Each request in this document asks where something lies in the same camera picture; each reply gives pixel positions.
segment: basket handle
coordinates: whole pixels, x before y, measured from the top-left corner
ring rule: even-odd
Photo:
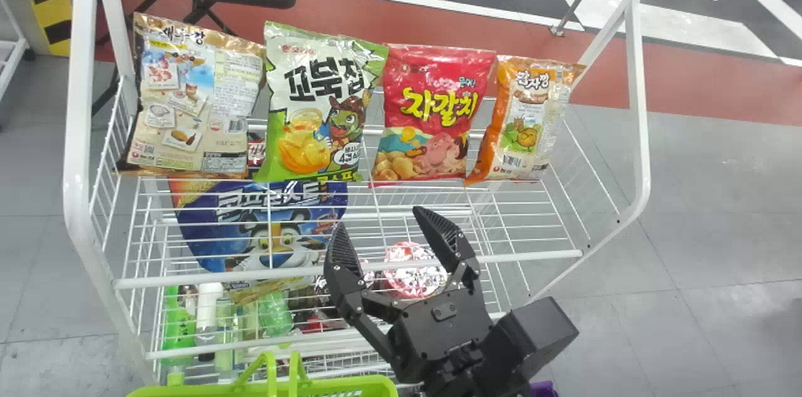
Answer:
[[[267,365],[267,397],[278,397],[278,386],[276,385],[276,357],[273,355],[272,351],[261,352],[257,359],[251,363],[251,365],[248,366],[244,372],[242,372],[242,374],[234,381],[234,383],[231,383],[232,388],[241,388],[244,386],[248,382],[250,376],[253,375],[253,372],[255,372],[256,369],[261,368],[263,364]],[[290,395],[292,397],[294,397],[293,389],[294,387],[290,386]]]
[[[306,368],[301,362],[301,354],[293,351],[289,355],[289,396],[298,397],[298,385],[311,383],[312,380],[306,376]]]

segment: purple object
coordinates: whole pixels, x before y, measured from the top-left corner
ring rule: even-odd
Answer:
[[[554,389],[554,383],[550,381],[531,383],[529,388],[532,390],[532,397],[560,397]]]

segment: chip bag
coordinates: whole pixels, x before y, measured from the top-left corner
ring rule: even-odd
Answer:
[[[118,169],[243,178],[264,47],[146,14],[134,14],[133,29],[138,112]]]
[[[272,95],[266,156],[257,180],[361,180],[367,105],[387,47],[344,36],[264,24]]]
[[[495,63],[483,49],[390,45],[373,181],[464,178],[471,119]]]
[[[559,61],[499,56],[492,122],[465,185],[539,179],[549,166],[571,86],[584,69]]]
[[[175,179],[169,185],[181,235],[209,272],[314,266],[348,205],[346,183]],[[312,283],[304,276],[224,287],[244,305]]]

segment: orange snack bag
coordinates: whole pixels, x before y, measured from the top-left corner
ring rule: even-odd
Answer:
[[[571,86],[584,69],[584,65],[553,60],[499,56],[492,122],[465,185],[538,180],[549,166]]]

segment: plastic bottle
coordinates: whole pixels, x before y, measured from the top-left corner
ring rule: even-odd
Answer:
[[[283,292],[273,292],[258,300],[259,324],[266,336],[283,336],[293,328],[293,317],[289,313],[287,298]]]
[[[242,306],[243,317],[241,318],[242,338],[246,341],[260,338],[259,329],[259,304],[250,302]]]
[[[195,324],[195,343],[198,346],[208,346],[217,342],[217,309],[218,298],[223,297],[221,283],[203,283],[198,285],[198,315]],[[214,353],[198,355],[198,361],[209,362],[214,359]]]
[[[238,343],[242,340],[242,306],[235,306],[228,297],[218,298],[215,308],[217,318],[217,343]],[[217,382],[231,383],[246,368],[244,348],[224,349],[214,355],[214,369],[219,374]]]
[[[168,286],[164,288],[164,309],[167,324],[161,349],[193,348],[195,346],[195,309],[197,288],[195,286]],[[167,385],[184,383],[186,367],[192,363],[190,356],[177,356],[162,360],[167,367]]]

